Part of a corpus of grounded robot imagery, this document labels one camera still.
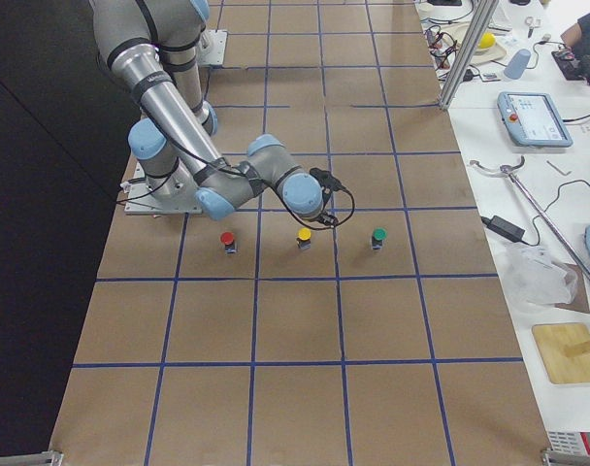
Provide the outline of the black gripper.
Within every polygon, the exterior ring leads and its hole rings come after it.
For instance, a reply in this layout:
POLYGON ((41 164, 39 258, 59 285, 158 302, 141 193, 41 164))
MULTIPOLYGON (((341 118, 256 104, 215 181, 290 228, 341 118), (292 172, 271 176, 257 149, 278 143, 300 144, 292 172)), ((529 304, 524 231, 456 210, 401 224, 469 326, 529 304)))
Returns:
POLYGON ((303 223, 308 228, 336 228, 338 226, 338 218, 322 210, 314 218, 304 218, 303 223))

